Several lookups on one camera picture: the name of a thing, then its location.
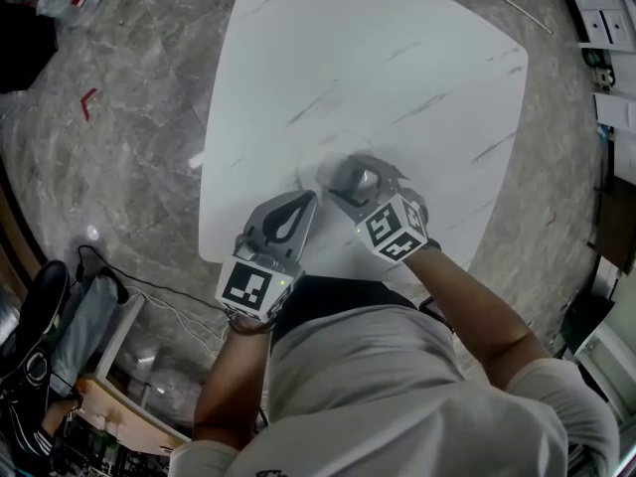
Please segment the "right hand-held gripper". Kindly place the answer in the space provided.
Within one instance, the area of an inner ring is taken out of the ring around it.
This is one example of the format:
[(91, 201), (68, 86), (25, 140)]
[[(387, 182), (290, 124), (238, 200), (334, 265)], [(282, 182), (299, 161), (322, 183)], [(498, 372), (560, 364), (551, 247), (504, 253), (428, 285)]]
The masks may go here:
[(430, 246), (423, 197), (394, 165), (352, 154), (334, 165), (328, 194), (375, 256), (399, 263)]

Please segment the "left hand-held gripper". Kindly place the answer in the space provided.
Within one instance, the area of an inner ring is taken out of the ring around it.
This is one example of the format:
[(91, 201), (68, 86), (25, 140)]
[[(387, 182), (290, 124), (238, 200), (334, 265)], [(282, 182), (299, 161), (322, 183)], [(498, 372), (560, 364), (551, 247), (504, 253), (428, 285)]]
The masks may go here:
[(318, 207), (311, 190), (296, 190), (258, 205), (222, 265), (216, 299), (232, 314), (260, 323), (275, 319), (295, 283)]

